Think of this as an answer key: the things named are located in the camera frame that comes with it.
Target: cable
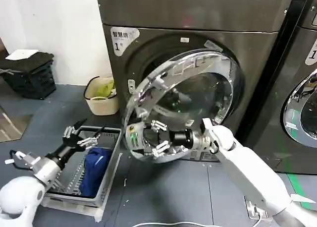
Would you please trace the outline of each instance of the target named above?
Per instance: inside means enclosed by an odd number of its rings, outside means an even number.
[[[262,215],[259,213],[256,207],[254,207],[254,210],[259,215],[259,220],[252,227],[257,227],[259,223],[262,221]]]
[[[148,223],[140,223],[137,225],[134,225],[132,227],[139,227],[139,226],[176,226],[181,224],[188,224],[188,225],[194,225],[194,226],[200,226],[200,227],[222,227],[222,226],[207,226],[202,225],[194,222],[189,221],[181,221],[181,222],[175,222],[175,223],[157,223],[157,222],[148,222]]]

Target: number 1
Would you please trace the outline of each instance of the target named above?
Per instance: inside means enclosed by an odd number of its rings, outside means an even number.
[[[317,50],[313,50],[313,55],[311,57],[309,57],[310,59],[315,59],[315,55],[316,55]]]
[[[118,43],[115,43],[115,50],[120,50],[119,48],[118,48]]]

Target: black plastic basket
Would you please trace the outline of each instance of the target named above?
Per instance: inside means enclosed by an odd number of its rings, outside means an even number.
[[[52,74],[53,61],[50,60],[44,65],[29,71],[2,73],[1,76],[9,86],[20,96],[30,99],[44,100],[49,94],[56,90]]]

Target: blue towel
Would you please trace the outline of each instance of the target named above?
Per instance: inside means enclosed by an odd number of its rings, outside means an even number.
[[[79,186],[82,196],[95,197],[107,169],[111,151],[93,148],[85,157],[85,174]]]

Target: gray plastic crate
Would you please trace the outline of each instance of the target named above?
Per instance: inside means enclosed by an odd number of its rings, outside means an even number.
[[[100,127],[95,126],[82,126],[78,132],[81,137],[86,138],[99,129]],[[112,150],[112,155],[95,197],[82,196],[79,190],[85,174],[84,161],[88,151],[75,153],[70,158],[65,169],[57,177],[58,184],[46,193],[46,197],[55,201],[101,207],[119,157],[121,136],[121,129],[105,128],[98,140],[98,147]]]

